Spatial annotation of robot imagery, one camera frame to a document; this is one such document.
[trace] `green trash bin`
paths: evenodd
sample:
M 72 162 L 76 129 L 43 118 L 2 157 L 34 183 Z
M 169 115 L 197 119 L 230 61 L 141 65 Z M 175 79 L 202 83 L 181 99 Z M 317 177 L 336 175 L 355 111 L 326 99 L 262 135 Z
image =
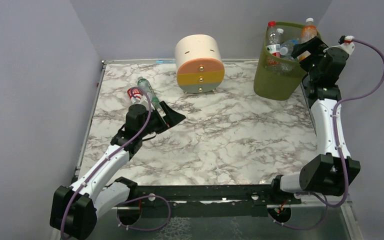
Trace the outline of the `green trash bin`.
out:
M 279 21 L 276 22 L 276 27 L 284 30 L 284 42 L 299 38 L 304 25 Z M 255 73 L 254 92 L 268 99 L 287 100 L 300 85 L 306 71 L 297 61 L 281 59 L 270 54 L 266 48 L 266 38 L 265 36 Z

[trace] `bottle with orange liquid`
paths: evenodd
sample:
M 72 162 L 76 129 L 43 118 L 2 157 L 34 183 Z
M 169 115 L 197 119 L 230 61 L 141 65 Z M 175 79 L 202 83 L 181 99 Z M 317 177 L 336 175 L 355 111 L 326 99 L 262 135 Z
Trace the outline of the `bottle with orange liquid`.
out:
M 311 17 L 307 18 L 307 20 L 305 20 L 305 27 L 301 31 L 301 43 L 303 44 L 308 40 L 314 38 L 315 36 L 317 36 L 317 29 L 316 29 L 316 26 L 314 26 L 314 19 Z M 301 61 L 306 57 L 308 57 L 309 55 L 310 53 L 306 51 L 303 54 L 301 54 L 298 57 L 298 59 Z

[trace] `wall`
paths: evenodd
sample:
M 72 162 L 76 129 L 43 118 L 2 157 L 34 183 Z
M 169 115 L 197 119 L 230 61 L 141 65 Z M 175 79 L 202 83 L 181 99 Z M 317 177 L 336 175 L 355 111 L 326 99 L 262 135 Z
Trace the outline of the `wall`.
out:
M 100 72 L 68 1 L 0 0 L 0 239 L 49 239 Z
M 71 0 L 104 60 L 174 58 L 177 42 L 208 34 L 222 58 L 258 58 L 268 21 L 318 22 L 332 0 Z
M 384 53 L 384 1 L 334 0 L 318 29 L 330 45 L 341 35 L 353 35 Z M 338 81 L 342 97 L 371 90 L 382 70 L 380 57 L 356 43 Z M 344 103 L 342 111 L 348 149 L 361 163 L 361 172 L 350 186 L 354 210 L 364 239 L 384 239 L 384 85 L 372 96 Z

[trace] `marble pattern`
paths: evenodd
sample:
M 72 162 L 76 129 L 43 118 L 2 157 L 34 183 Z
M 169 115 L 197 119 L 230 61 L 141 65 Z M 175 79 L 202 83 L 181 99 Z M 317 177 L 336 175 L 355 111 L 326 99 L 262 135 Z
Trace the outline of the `marble pattern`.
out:
M 96 105 L 80 177 L 103 155 L 124 123 L 127 89 L 139 76 L 160 101 L 186 116 L 172 129 L 143 143 L 111 179 L 140 185 L 267 184 L 297 172 L 316 156 L 316 135 L 301 89 L 286 101 L 253 91 L 256 63 L 225 64 L 215 92 L 184 94 L 175 64 L 109 64 Z

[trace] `white bottle cap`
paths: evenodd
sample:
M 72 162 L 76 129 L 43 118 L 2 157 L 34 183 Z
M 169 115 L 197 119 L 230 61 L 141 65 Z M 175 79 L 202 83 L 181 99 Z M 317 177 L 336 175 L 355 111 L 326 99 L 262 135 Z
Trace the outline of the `white bottle cap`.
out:
M 288 54 L 288 48 L 285 46 L 281 47 L 279 50 L 279 53 L 280 53 L 280 55 L 285 56 L 286 54 Z

